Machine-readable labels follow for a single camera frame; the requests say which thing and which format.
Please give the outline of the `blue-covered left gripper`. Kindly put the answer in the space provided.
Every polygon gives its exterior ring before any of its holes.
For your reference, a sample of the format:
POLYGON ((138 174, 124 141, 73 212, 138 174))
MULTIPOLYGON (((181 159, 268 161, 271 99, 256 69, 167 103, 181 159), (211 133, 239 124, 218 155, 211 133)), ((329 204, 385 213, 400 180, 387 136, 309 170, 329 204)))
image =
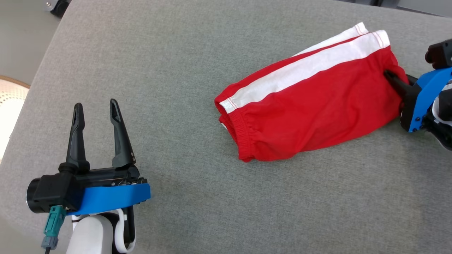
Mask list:
POLYGON ((84 187, 81 207, 68 215, 87 215, 134 206, 151 198, 151 188, 134 164, 136 159, 118 101, 110 100, 110 120, 114 128, 114 168, 90 169, 86 159, 83 130, 84 111, 81 103, 74 105, 66 162, 59 173, 86 173, 76 179, 84 187))

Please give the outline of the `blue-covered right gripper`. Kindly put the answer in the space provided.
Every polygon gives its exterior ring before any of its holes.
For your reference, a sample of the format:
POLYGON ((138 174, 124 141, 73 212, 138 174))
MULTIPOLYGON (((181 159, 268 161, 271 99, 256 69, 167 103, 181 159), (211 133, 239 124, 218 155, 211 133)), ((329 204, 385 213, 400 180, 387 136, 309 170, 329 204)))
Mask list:
POLYGON ((407 74, 403 81, 397 74, 385 70, 384 76, 402 99, 400 123, 407 132, 426 127, 428 113, 433 122, 451 125, 451 68, 437 69, 420 78, 407 74))

